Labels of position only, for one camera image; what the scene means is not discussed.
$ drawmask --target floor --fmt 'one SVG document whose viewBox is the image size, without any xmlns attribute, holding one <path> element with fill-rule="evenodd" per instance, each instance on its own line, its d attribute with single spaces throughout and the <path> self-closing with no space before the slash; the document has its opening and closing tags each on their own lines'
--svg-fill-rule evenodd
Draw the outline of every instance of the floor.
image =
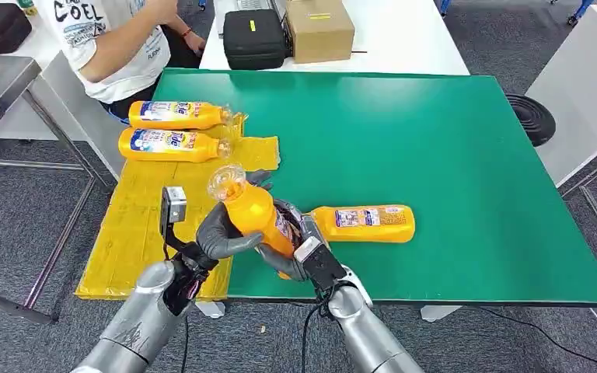
<svg viewBox="0 0 597 373">
<path fill-rule="evenodd" d="M 554 6 L 537 0 L 454 0 L 445 22 L 472 73 L 495 75 L 506 91 L 524 92 L 566 37 L 565 19 L 576 5 L 572 0 Z M 180 11 L 207 36 L 213 9 L 198 12 L 182 5 Z M 527 53 L 529 48 L 536 51 Z M 96 161 L 85 144 L 80 146 Z M 0 141 L 0 158 L 69 160 L 49 141 Z M 27 296 L 85 182 L 72 171 L 0 168 L 0 295 L 20 301 Z M 592 190 L 597 197 L 597 183 Z M 106 196 L 94 190 L 38 302 L 39 310 L 60 321 L 39 326 L 0 312 L 0 372 L 69 371 L 119 308 L 120 302 L 81 301 L 72 294 L 106 205 Z M 597 257 L 591 209 L 580 193 L 567 205 Z M 587 309 L 495 310 L 534 322 L 559 343 L 597 358 L 597 322 Z M 297 372 L 307 311 L 290 304 L 232 303 L 226 317 L 211 320 L 191 309 L 187 371 Z M 410 306 L 380 305 L 376 312 L 428 372 L 597 372 L 597 364 L 564 353 L 534 329 L 479 309 L 464 308 L 433 324 L 421 321 Z M 352 371 L 337 327 L 324 319 L 311 325 L 308 371 Z M 182 349 L 178 331 L 149 371 L 179 371 Z"/>
</svg>

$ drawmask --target yellow foam sheet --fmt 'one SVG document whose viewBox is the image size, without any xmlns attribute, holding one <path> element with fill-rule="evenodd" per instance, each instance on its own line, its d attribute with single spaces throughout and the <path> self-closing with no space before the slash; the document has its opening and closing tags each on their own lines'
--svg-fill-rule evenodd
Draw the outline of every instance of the yellow foam sheet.
<svg viewBox="0 0 597 373">
<path fill-rule="evenodd" d="M 163 260 L 163 240 L 159 234 L 159 207 L 162 187 L 180 186 L 187 195 L 186 220 L 175 224 L 177 237 L 195 240 L 195 232 L 214 207 L 207 193 L 211 174 L 227 164 L 236 163 L 246 171 L 277 169 L 280 157 L 278 138 L 244 138 L 243 124 L 236 133 L 217 126 L 205 133 L 213 138 L 225 135 L 233 142 L 229 159 L 203 163 L 125 162 L 110 205 L 102 221 L 75 294 L 82 299 L 125 299 L 134 288 L 138 275 L 151 263 Z M 197 297 L 223 299 L 228 290 L 232 260 L 220 260 L 210 273 Z"/>
</svg>

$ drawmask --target yellow bottle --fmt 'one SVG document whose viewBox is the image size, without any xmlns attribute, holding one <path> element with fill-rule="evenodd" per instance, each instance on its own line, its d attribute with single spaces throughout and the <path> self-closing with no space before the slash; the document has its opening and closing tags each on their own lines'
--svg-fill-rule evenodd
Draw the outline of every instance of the yellow bottle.
<svg viewBox="0 0 597 373">
<path fill-rule="evenodd" d="M 246 181 L 241 166 L 217 169 L 209 180 L 208 192 L 225 204 L 230 221 L 242 234 L 262 232 L 262 242 L 292 258 L 292 225 L 278 212 L 269 192 Z"/>
<path fill-rule="evenodd" d="M 123 157 L 138 161 L 204 162 L 232 151 L 229 141 L 206 134 L 140 128 L 122 131 L 117 147 Z"/>
<path fill-rule="evenodd" d="M 326 241 L 407 242 L 415 233 L 408 206 L 318 207 L 310 212 Z"/>
<path fill-rule="evenodd" d="M 227 124 L 231 119 L 227 106 L 210 103 L 136 101 L 129 106 L 129 124 L 133 128 L 204 130 L 216 124 Z"/>
</svg>

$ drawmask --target person's arm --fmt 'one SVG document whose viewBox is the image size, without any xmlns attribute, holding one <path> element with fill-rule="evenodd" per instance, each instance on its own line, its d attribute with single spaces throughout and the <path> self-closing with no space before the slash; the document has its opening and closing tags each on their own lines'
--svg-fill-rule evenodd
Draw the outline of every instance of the person's arm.
<svg viewBox="0 0 597 373">
<path fill-rule="evenodd" d="M 187 25 L 177 14 L 166 24 L 166 26 L 173 29 L 178 35 L 184 35 L 184 33 L 191 30 L 189 25 Z"/>
<path fill-rule="evenodd" d="M 177 14 L 170 22 L 166 24 L 184 38 L 184 43 L 198 56 L 201 55 L 204 45 L 204 39 L 199 37 Z"/>
<path fill-rule="evenodd" d="M 177 17 L 176 13 L 176 0 L 147 1 L 147 4 L 123 26 L 95 39 L 96 52 L 79 72 L 92 83 L 111 76 L 138 53 L 152 29 L 159 24 L 173 22 Z"/>
</svg>

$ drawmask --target gray glove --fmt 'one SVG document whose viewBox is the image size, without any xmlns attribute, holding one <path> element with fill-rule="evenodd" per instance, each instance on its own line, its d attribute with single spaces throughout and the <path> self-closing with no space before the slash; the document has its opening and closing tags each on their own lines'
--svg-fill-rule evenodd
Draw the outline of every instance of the gray glove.
<svg viewBox="0 0 597 373">
<path fill-rule="evenodd" d="M 287 221 L 300 229 L 300 236 L 303 236 L 305 230 L 303 228 L 301 211 L 285 200 L 274 200 L 274 206 Z M 303 269 L 303 266 L 293 257 L 291 259 L 286 258 L 266 243 L 259 244 L 257 246 L 257 251 L 262 255 L 264 262 L 272 266 L 278 272 L 287 274 L 292 280 L 305 281 L 308 279 L 308 274 Z"/>
<path fill-rule="evenodd" d="M 258 169 L 246 175 L 249 183 L 269 190 L 273 184 L 264 182 L 271 177 L 271 172 Z M 207 214 L 196 232 L 196 242 L 211 259 L 223 259 L 252 249 L 262 242 L 262 233 L 254 232 L 242 236 L 228 216 L 228 210 L 222 202 Z"/>
</svg>

